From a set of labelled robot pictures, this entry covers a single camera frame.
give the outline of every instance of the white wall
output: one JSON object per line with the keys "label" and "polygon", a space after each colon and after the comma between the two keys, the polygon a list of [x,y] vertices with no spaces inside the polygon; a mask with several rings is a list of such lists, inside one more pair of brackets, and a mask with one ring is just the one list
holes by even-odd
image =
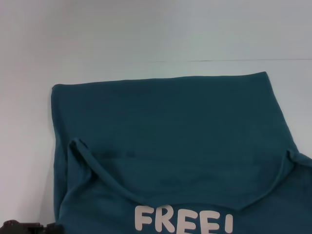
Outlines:
{"label": "white wall", "polygon": [[312,156],[311,11],[310,0],[0,0],[0,224],[54,221],[57,83],[267,71]]}

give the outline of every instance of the black object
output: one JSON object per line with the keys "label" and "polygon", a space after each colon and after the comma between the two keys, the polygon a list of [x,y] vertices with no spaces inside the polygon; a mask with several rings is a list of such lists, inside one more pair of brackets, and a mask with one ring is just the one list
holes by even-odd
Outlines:
{"label": "black object", "polygon": [[9,220],[0,228],[0,234],[65,234],[65,231],[61,225],[55,223],[44,227],[40,223],[19,223],[16,220]]}

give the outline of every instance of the teal t-shirt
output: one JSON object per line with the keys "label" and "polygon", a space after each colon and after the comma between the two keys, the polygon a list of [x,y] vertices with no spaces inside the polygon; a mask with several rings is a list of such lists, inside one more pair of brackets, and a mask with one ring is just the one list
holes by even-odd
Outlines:
{"label": "teal t-shirt", "polygon": [[266,73],[56,85],[68,234],[309,234],[312,159]]}

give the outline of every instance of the white lettering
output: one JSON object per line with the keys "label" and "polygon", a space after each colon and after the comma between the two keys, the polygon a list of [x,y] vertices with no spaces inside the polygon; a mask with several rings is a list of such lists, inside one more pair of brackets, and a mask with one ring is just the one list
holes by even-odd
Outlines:
{"label": "white lettering", "polygon": [[138,231],[142,231],[143,224],[151,224],[152,218],[143,216],[143,213],[152,214],[154,208],[149,206],[137,206],[135,210],[135,225]]}
{"label": "white lettering", "polygon": [[[166,209],[167,213],[162,215],[162,209]],[[169,232],[174,233],[175,227],[169,221],[173,215],[174,215],[174,210],[172,206],[167,205],[167,206],[158,207],[156,209],[156,217],[155,217],[156,231],[160,233],[162,231],[162,224],[164,224],[164,226]]]}
{"label": "white lettering", "polygon": [[225,216],[225,231],[229,234],[233,232],[233,215],[231,214]]}
{"label": "white lettering", "polygon": [[199,213],[200,217],[200,228],[201,234],[214,234],[211,230],[219,230],[220,226],[217,223],[208,222],[208,218],[219,219],[220,213],[216,211],[201,211]]}
{"label": "white lettering", "polygon": [[196,225],[192,222],[185,221],[185,217],[197,218],[198,214],[195,211],[180,209],[177,212],[176,234],[190,234],[190,233],[186,233],[185,229],[190,229],[190,230],[196,229]]}

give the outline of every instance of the shirt fabric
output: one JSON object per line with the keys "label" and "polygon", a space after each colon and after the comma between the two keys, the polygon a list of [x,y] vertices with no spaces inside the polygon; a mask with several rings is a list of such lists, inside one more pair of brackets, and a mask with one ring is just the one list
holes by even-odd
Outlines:
{"label": "shirt fabric", "polygon": [[309,234],[312,159],[265,72],[56,85],[68,234]]}

